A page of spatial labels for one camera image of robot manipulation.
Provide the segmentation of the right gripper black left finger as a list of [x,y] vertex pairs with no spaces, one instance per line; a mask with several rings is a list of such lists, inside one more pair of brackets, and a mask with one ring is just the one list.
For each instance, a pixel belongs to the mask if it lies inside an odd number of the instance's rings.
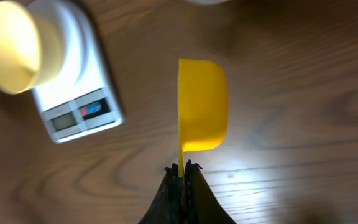
[[181,224],[183,218],[183,180],[178,165],[164,168],[165,175],[139,224]]

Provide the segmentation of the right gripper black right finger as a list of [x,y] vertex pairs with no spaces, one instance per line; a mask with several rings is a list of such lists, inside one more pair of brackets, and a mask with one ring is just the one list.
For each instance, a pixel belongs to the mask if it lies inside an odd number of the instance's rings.
[[203,177],[202,167],[188,160],[185,166],[185,196],[189,224],[235,224],[214,196]]

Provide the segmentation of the yellow measuring scoop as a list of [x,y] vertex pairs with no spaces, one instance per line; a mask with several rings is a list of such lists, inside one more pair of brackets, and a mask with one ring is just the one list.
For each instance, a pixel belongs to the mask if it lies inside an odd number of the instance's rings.
[[218,147],[228,121],[227,81],[211,60],[180,59],[177,83],[178,166],[185,175],[183,153]]

